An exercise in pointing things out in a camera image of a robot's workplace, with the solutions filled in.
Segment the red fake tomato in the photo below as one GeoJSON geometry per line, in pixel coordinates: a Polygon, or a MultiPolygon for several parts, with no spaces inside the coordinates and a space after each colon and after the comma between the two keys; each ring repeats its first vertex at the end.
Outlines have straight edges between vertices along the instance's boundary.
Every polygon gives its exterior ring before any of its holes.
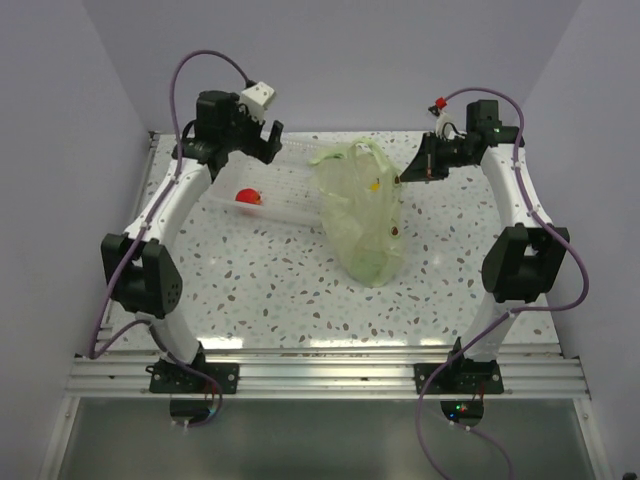
{"type": "Polygon", "coordinates": [[[262,195],[259,191],[252,188],[245,188],[237,192],[235,201],[250,205],[261,205],[262,195]]]}

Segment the light green avocado plastic bag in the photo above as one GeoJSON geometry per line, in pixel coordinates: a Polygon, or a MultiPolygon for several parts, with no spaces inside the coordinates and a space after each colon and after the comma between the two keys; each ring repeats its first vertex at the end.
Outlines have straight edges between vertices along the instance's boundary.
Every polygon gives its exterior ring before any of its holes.
{"type": "Polygon", "coordinates": [[[386,285],[405,254],[401,170],[366,138],[330,147],[310,166],[321,197],[321,225],[340,265],[366,287],[386,285]],[[377,180],[380,189],[370,191],[377,180]]]}

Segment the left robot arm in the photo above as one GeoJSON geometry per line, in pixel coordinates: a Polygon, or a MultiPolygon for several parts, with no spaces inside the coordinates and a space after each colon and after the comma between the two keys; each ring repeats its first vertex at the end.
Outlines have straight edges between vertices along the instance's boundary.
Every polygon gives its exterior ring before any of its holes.
{"type": "Polygon", "coordinates": [[[276,97],[264,82],[240,93],[203,91],[196,117],[180,131],[168,171],[137,218],[119,235],[101,243],[112,301],[146,325],[169,361],[172,379],[185,392],[201,390],[207,367],[195,360],[200,342],[178,313],[183,280],[171,256],[175,239],[200,197],[239,151],[265,165],[281,150],[283,125],[272,124],[264,138],[264,116],[276,97]]]}

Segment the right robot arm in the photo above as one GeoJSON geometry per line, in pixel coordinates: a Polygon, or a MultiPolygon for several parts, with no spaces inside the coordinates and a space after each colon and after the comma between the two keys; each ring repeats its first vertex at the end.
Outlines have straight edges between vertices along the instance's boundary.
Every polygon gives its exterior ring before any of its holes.
{"type": "Polygon", "coordinates": [[[446,128],[440,119],[435,131],[423,135],[399,180],[430,183],[446,179],[453,168],[478,166],[497,206],[502,231],[482,263],[485,295],[472,324],[456,342],[463,358],[445,369],[449,387],[464,393],[481,380],[476,362],[496,360],[515,319],[550,291],[570,237],[566,228],[553,225],[539,204],[524,161],[513,157],[524,152],[524,141],[517,127],[502,123],[497,101],[468,104],[464,133],[447,134],[446,128]]]}

